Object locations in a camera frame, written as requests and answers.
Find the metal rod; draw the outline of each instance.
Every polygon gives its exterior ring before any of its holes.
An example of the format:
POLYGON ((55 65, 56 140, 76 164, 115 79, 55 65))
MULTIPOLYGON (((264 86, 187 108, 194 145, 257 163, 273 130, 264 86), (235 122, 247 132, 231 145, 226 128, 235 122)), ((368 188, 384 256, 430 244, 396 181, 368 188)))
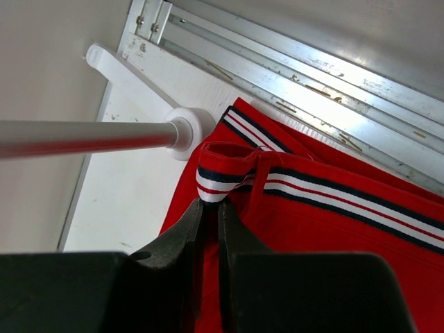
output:
POLYGON ((171 147, 172 123, 0 121, 0 159, 171 147))

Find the sliding door track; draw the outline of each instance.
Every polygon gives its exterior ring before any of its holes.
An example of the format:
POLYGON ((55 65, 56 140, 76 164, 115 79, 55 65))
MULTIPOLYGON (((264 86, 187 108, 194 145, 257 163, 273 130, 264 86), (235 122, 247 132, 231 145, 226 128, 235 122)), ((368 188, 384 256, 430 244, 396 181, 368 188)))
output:
POLYGON ((147 1, 136 34, 444 196, 444 103, 199 1, 147 1))

